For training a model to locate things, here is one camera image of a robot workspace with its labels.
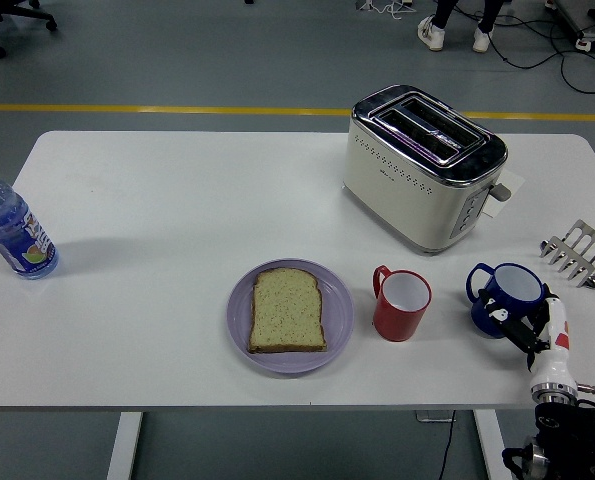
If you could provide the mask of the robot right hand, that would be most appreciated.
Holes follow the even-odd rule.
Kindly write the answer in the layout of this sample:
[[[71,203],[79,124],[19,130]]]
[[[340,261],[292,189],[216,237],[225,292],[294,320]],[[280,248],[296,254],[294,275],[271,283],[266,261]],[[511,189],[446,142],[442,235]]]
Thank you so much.
[[[577,383],[568,368],[570,336],[566,310],[547,285],[544,293],[541,304],[527,317],[519,318],[486,290],[478,291],[486,317],[527,355],[527,367],[533,374],[533,399],[537,403],[572,403],[577,398]]]

